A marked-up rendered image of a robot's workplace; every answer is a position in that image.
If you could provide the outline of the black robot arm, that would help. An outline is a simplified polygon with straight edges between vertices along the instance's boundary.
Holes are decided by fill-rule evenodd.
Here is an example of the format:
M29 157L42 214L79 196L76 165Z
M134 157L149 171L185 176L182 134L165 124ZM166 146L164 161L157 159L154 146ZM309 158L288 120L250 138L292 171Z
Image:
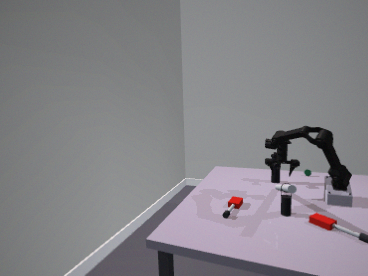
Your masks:
M309 135L310 132L318 132L319 134L314 139ZM301 137L306 138L310 143L322 149L330 166L328 174L332 179L331 185L333 190L346 191L352 174L344 165L341 165L332 145L333 135L329 130L320 127L304 126L290 131L277 131L271 139L265 140L265 147L277 149L277 151L288 151L288 144L292 143L289 140Z

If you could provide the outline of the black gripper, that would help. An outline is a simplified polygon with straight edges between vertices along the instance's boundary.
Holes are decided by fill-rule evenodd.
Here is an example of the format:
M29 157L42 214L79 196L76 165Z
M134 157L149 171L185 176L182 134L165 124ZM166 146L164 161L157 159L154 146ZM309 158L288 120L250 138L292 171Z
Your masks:
M265 164L270 166L273 176L274 176L273 163L290 164L289 177L291 176L294 169L297 168L297 166L300 166L300 162L296 159L291 159L291 161L287 161L287 154L288 151L277 151L277 160L272 160L271 158L265 159Z

